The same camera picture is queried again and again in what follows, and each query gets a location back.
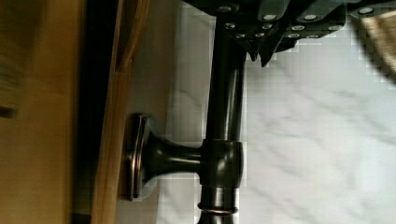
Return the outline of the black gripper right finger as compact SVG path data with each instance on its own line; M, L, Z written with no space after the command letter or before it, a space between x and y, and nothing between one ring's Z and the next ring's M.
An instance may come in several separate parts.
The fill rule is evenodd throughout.
M395 11L395 0L290 0L281 18L285 28L276 52L292 49L298 40L321 38L340 30L347 17L361 20Z

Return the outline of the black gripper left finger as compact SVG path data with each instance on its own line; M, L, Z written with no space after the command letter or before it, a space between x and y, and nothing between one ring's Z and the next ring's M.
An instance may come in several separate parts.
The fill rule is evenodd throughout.
M297 0L183 0L216 17L226 34L261 66L271 60L291 22L299 16Z

